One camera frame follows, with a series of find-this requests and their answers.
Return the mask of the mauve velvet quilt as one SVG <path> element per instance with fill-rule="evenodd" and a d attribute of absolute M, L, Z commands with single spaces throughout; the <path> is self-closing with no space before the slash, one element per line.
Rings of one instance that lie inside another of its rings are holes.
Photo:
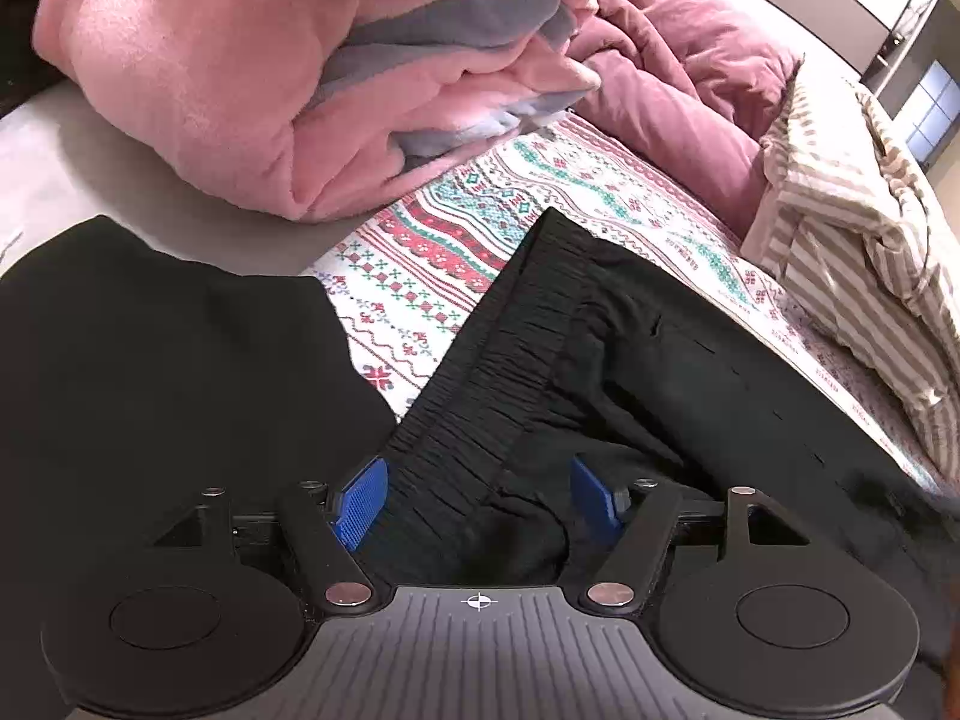
<path fill-rule="evenodd" d="M 568 55 L 601 86 L 574 112 L 743 238 L 766 190 L 760 140 L 802 55 L 724 0 L 596 0 Z"/>

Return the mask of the patterned bed sheet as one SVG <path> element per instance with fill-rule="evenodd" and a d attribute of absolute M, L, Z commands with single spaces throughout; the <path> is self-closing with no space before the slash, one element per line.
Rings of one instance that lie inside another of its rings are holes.
<path fill-rule="evenodd" d="M 743 260 L 729 229 L 685 188 L 574 114 L 378 211 L 309 266 L 342 320 L 353 366 L 394 415 L 405 415 L 549 208 L 697 291 L 788 361 L 921 486 L 957 493 L 871 369 Z"/>

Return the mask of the grey fleece blanket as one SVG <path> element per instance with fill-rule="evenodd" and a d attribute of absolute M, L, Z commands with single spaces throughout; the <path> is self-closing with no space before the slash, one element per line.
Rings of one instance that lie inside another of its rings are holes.
<path fill-rule="evenodd" d="M 325 60 L 302 114 L 335 93 L 415 60 L 460 49 L 505 49 L 529 34 L 558 49 L 573 36 L 573 10 L 562 0 L 434 0 L 404 15 L 355 26 Z"/>

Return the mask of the pink fleece blanket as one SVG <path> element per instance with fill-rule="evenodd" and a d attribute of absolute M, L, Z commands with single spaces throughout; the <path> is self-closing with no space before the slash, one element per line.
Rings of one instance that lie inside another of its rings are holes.
<path fill-rule="evenodd" d="M 596 0 L 562 0 L 573 36 L 552 49 L 415 60 L 302 114 L 348 32 L 434 0 L 41 0 L 37 54 L 114 127 L 202 192 L 315 223 L 376 210 L 599 84 L 568 55 Z"/>

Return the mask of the window with grid panes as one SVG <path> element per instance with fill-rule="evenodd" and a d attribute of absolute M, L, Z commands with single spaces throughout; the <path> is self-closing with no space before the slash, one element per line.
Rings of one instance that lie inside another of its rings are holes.
<path fill-rule="evenodd" d="M 957 80 L 940 62 L 932 62 L 896 116 L 918 163 L 929 161 L 957 119 Z"/>

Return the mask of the black pants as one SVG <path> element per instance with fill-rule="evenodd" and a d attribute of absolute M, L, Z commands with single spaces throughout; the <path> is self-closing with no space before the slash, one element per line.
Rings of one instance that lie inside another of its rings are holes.
<path fill-rule="evenodd" d="M 373 458 L 356 550 L 327 504 Z M 626 484 L 594 538 L 571 460 Z M 2 281 L 2 712 L 957 715 L 958 500 L 547 211 L 405 415 L 311 278 L 109 218 Z"/>

